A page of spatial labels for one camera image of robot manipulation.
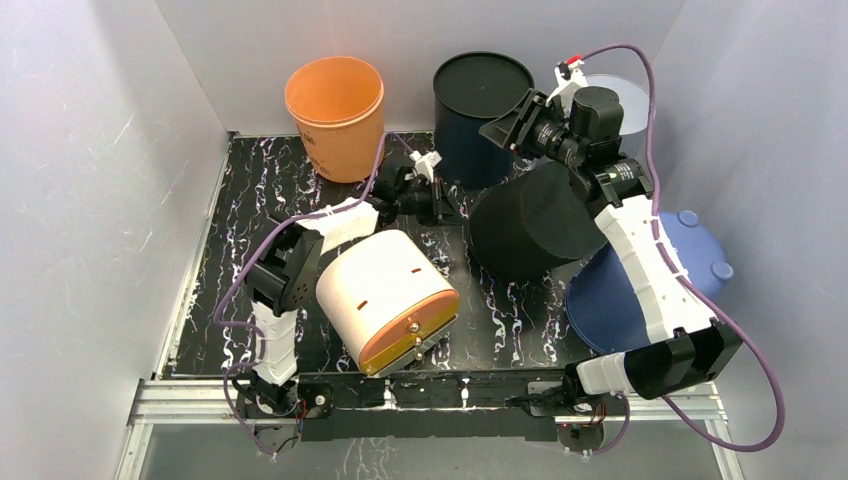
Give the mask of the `dark navy bucket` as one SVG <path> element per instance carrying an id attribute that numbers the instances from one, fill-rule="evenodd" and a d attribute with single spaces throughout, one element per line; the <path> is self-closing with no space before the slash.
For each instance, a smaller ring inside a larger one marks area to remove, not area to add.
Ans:
<path id="1" fill-rule="evenodd" d="M 473 51 L 446 60 L 433 77 L 434 147 L 439 175 L 467 190 L 496 185 L 512 172 L 514 155 L 479 134 L 509 112 L 535 86 L 519 61 L 495 52 Z"/>

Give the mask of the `black bucket liner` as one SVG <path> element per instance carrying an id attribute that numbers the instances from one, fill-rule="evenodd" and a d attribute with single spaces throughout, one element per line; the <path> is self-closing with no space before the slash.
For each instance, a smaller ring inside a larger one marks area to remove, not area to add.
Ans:
<path id="1" fill-rule="evenodd" d="M 468 239 L 475 260 L 510 281 L 536 279 L 607 244 L 568 169 L 555 162 L 485 192 L 472 209 Z"/>

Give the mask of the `large grey container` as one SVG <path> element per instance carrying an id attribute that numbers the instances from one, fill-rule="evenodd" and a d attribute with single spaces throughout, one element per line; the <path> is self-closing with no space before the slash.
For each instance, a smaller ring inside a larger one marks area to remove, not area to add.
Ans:
<path id="1" fill-rule="evenodd" d="M 646 159 L 648 92 L 637 83 L 616 75 L 590 74 L 587 83 L 616 92 L 624 111 L 620 127 L 621 150 L 629 157 L 643 162 Z"/>

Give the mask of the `tan bucket black rim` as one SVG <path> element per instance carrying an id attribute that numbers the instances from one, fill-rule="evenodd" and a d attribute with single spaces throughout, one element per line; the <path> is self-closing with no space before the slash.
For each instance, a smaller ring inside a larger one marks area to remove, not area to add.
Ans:
<path id="1" fill-rule="evenodd" d="M 370 175 L 384 133 L 384 94 L 376 68 L 354 57 L 315 60 L 289 78 L 286 108 L 324 179 L 346 184 Z"/>

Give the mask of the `blue plastic bucket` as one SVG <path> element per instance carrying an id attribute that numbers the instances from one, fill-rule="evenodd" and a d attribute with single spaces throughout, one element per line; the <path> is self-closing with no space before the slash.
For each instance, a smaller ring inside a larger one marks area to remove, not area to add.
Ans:
<path id="1" fill-rule="evenodd" d="M 717 299 L 734 276 L 721 244 L 691 210 L 662 211 L 660 219 L 690 282 L 709 299 Z M 571 329 L 598 354 L 649 344 L 637 296 L 609 244 L 570 280 L 564 304 Z"/>

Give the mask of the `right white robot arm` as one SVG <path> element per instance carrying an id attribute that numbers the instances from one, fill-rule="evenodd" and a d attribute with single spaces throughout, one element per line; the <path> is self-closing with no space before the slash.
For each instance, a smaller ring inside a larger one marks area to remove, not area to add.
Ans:
<path id="1" fill-rule="evenodd" d="M 572 245 L 610 246 L 640 307 L 646 345 L 566 367 L 563 399 L 577 414 L 590 413 L 603 394 L 654 399 L 712 381 L 743 343 L 679 259 L 657 210 L 658 182 L 621 153 L 623 119 L 618 95 L 605 87 L 578 89 L 568 110 L 529 89 L 479 130 L 504 150 L 546 156 L 568 172 L 564 194 L 583 223 Z"/>

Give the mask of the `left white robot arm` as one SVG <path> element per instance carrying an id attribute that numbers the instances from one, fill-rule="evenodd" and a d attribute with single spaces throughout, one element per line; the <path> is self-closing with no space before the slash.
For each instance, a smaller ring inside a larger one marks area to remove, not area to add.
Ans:
<path id="1" fill-rule="evenodd" d="M 423 226 L 461 217 L 435 167 L 437 152 L 387 162 L 365 200 L 348 198 L 277 234 L 246 283 L 263 352 L 251 383 L 275 416 L 294 411 L 297 313 L 315 297 L 361 373 L 385 377 L 436 345 L 459 313 L 460 295 L 404 231 L 400 215 Z"/>

